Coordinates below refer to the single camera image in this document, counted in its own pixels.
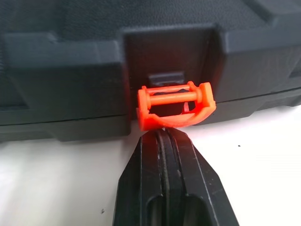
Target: orange clip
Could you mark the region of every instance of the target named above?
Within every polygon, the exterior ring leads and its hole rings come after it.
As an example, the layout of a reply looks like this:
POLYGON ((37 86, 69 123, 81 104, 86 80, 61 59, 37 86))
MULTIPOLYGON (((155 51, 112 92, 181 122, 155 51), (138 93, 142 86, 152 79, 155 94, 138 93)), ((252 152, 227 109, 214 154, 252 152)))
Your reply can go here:
POLYGON ((159 129, 163 127, 184 127, 200 123, 215 111, 216 105, 213 99, 209 82, 196 87, 189 81, 187 85, 167 86, 147 89, 142 86, 138 91, 137 115, 141 130, 159 129), (186 93, 172 93, 154 96, 155 93, 177 92, 185 89, 186 93), (195 108, 189 111, 188 101, 194 101, 195 108), (185 102, 182 113, 159 117, 150 113, 151 106, 185 102))

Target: case latch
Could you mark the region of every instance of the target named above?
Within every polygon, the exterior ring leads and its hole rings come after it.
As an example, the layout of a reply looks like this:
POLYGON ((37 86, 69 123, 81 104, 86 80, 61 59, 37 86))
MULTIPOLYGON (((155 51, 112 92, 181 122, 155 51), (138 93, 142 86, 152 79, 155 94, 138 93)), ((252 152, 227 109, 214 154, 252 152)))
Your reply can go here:
POLYGON ((209 82, 202 83, 199 87, 195 86, 191 81, 187 85, 150 89, 142 86, 142 89, 138 91, 137 115, 141 130, 194 125, 206 119, 215 109, 216 105, 209 82), (177 93, 182 89, 188 92, 177 93), (188 106, 189 101, 194 101, 195 103, 195 108, 191 111, 188 106), (179 115, 159 117, 156 114, 150 113, 150 109, 154 105, 183 102, 184 107, 182 113, 179 115))

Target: orange latch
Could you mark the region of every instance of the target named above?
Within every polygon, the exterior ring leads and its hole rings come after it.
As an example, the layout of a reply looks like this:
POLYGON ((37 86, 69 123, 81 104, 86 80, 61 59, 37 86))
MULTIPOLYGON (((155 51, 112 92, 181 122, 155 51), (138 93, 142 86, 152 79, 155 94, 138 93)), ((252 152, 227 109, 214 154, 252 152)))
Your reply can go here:
POLYGON ((196 87, 191 81, 187 85, 150 89, 142 86, 142 89, 138 91, 138 105, 137 115, 141 130, 194 125, 206 119, 216 109, 210 83, 202 83, 199 87, 196 87), (154 95, 155 93, 177 92, 181 89, 188 92, 154 95), (191 111, 189 111, 188 101, 194 101, 195 103, 195 108, 191 111), (182 102, 184 102, 184 107, 179 115, 159 117, 150 113, 150 109, 154 105, 182 102))

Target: white surface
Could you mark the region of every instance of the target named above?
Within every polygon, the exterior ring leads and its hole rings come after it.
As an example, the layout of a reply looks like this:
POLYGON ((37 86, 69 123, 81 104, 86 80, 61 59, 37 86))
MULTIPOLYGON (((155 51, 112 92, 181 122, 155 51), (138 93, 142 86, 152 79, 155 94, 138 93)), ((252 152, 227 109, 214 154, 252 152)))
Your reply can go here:
MULTIPOLYGON (((301 226, 300 128, 301 107, 281 107, 182 130, 220 176, 241 226, 301 226)), ((141 134, 133 123, 130 136, 109 141, 1 143, 0 226, 111 226, 141 134)))

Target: textured plastic surface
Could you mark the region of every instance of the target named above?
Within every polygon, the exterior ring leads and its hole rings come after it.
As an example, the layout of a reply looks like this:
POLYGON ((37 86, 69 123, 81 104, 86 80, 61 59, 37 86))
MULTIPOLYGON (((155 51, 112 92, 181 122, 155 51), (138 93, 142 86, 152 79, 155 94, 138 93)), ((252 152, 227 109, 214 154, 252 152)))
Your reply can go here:
POLYGON ((300 27, 300 0, 2 0, 0 126, 125 126, 138 89, 162 74, 210 82, 218 105, 295 90, 300 27))
POLYGON ((176 129, 144 134, 118 184, 113 226, 238 226, 215 171, 176 129))

